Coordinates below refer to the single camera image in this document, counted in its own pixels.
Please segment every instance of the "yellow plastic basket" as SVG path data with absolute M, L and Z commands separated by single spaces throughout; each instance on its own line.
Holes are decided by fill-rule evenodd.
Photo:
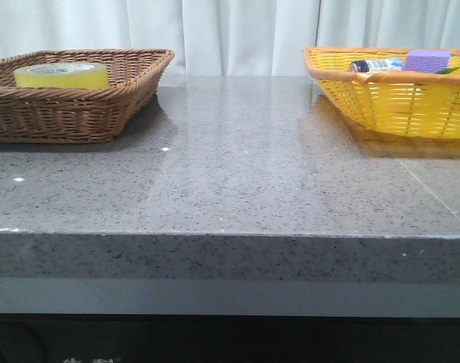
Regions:
M 460 138 L 460 68 L 441 75 L 412 71 L 348 72 L 361 59 L 400 57 L 408 48 L 308 47 L 311 76 L 344 116 L 367 129 L 401 136 Z M 450 67 L 460 67 L 460 50 Z

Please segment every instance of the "packing tape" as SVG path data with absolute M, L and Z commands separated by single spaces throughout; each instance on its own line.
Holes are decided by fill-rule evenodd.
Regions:
M 104 64 L 89 62 L 37 64 L 14 71 L 18 87 L 106 88 Z

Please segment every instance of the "white curtain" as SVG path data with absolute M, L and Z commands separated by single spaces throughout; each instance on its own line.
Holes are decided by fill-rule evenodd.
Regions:
M 0 0 L 0 58 L 171 48 L 170 74 L 301 76 L 307 45 L 460 48 L 460 0 Z

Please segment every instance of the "small bottle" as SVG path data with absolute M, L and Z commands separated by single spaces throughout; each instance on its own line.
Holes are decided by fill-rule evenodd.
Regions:
M 403 70 L 403 61 L 398 57 L 392 57 L 355 60 L 350 64 L 350 72 L 369 72 L 371 70 Z

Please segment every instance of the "speckled stone surface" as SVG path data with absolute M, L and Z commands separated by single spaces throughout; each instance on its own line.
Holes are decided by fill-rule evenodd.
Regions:
M 109 144 L 0 144 L 0 276 L 460 282 L 460 153 L 360 135 L 307 77 L 166 77 Z

